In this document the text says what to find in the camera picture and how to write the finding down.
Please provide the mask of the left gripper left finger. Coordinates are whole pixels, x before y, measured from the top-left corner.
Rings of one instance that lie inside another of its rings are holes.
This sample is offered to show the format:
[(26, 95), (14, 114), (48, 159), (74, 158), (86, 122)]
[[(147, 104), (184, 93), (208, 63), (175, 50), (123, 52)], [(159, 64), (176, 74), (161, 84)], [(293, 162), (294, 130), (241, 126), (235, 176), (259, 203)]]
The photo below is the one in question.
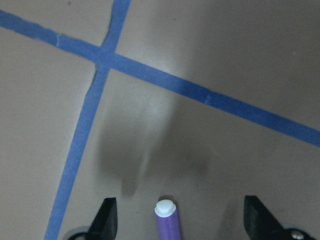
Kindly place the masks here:
[(118, 211), (115, 197), (105, 198), (88, 230), (88, 240), (115, 240)]

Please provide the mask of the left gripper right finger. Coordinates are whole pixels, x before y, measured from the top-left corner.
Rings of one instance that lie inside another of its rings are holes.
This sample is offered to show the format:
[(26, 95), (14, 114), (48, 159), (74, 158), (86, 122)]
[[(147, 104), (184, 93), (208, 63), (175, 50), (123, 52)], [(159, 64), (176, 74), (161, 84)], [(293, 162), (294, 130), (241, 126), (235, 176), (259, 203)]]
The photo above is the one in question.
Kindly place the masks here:
[(243, 204), (243, 225), (251, 240), (313, 240), (298, 228), (285, 228), (255, 195), (246, 195)]

